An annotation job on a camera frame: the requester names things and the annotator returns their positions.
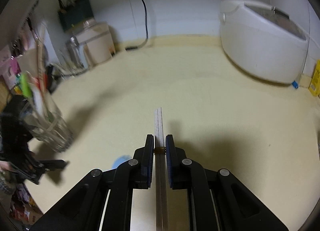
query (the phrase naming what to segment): white appliance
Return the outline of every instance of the white appliance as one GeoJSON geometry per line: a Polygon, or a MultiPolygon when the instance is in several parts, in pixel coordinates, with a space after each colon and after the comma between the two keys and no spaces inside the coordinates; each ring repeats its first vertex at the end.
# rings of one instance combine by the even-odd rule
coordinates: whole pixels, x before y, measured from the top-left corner
{"type": "Polygon", "coordinates": [[[84,30],[76,35],[83,47],[86,62],[89,66],[95,66],[105,62],[115,53],[115,46],[107,23],[96,23],[89,20],[84,23],[84,30]]]}
{"type": "Polygon", "coordinates": [[[287,14],[254,0],[223,0],[220,21],[222,47],[243,70],[279,83],[302,72],[307,37],[287,14]]]}

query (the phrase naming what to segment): appliance lid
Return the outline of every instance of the appliance lid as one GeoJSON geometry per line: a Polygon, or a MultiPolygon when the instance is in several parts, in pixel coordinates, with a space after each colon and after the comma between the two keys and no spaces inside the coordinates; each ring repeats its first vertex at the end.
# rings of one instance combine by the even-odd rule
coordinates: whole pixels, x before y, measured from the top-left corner
{"type": "Polygon", "coordinates": [[[76,38],[79,44],[81,45],[83,43],[89,43],[90,41],[98,39],[109,33],[110,33],[110,30],[109,30],[108,24],[105,22],[102,22],[102,23],[97,23],[94,26],[79,32],[76,35],[76,38]]]}
{"type": "Polygon", "coordinates": [[[258,15],[272,22],[273,24],[281,27],[287,32],[295,35],[296,37],[306,40],[305,34],[301,31],[301,29],[289,19],[289,16],[279,10],[274,9],[266,9],[263,7],[257,7],[252,5],[245,4],[247,8],[254,11],[258,15]]]}

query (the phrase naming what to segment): blue object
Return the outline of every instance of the blue object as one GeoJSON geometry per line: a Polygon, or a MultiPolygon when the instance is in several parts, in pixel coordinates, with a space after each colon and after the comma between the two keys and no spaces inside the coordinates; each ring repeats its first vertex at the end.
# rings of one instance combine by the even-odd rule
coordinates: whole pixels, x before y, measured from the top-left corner
{"type": "Polygon", "coordinates": [[[112,170],[118,168],[118,166],[121,163],[124,163],[128,160],[132,159],[132,157],[130,155],[122,155],[121,157],[119,157],[118,159],[115,160],[115,162],[112,164],[112,170]]]}
{"type": "Polygon", "coordinates": [[[170,155],[170,145],[167,145],[165,147],[165,153],[166,153],[166,158],[167,158],[167,168],[168,168],[168,181],[169,181],[169,186],[172,188],[173,186],[173,175],[172,175],[172,162],[171,162],[171,155],[170,155]]]}
{"type": "Polygon", "coordinates": [[[148,187],[151,187],[152,180],[152,170],[153,170],[153,157],[154,157],[154,141],[152,137],[152,149],[149,153],[149,162],[148,162],[148,187]]]}
{"type": "Polygon", "coordinates": [[[296,81],[293,81],[293,82],[291,83],[291,85],[292,85],[295,89],[298,89],[298,88],[299,88],[299,85],[298,85],[298,83],[297,83],[296,81]]]}

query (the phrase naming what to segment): metal pivot screw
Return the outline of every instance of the metal pivot screw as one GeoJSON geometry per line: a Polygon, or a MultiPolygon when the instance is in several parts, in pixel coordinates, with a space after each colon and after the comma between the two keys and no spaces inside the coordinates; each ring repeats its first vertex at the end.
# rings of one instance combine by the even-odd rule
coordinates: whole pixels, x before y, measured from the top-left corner
{"type": "Polygon", "coordinates": [[[131,160],[128,161],[128,163],[129,163],[130,166],[134,166],[134,165],[137,165],[137,164],[138,164],[138,160],[136,160],[136,159],[131,159],[131,160]]]}
{"type": "Polygon", "coordinates": [[[101,173],[101,170],[98,170],[98,169],[94,169],[90,172],[92,177],[97,177],[100,175],[100,173],[101,173]]]}
{"type": "Polygon", "coordinates": [[[184,165],[190,165],[190,164],[192,163],[192,160],[190,160],[190,159],[183,159],[183,160],[182,160],[182,163],[183,163],[184,165]]]}
{"type": "Polygon", "coordinates": [[[222,170],[220,170],[220,174],[222,176],[228,176],[230,174],[230,172],[227,169],[222,169],[222,170]]]}

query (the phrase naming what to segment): yellow box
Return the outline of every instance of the yellow box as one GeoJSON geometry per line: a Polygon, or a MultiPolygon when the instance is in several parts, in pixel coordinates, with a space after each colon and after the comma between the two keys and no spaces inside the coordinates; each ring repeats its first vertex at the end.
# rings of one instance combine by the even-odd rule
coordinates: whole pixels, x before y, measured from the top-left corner
{"type": "Polygon", "coordinates": [[[314,97],[320,94],[320,59],[317,61],[316,70],[313,74],[309,90],[314,97]]]}

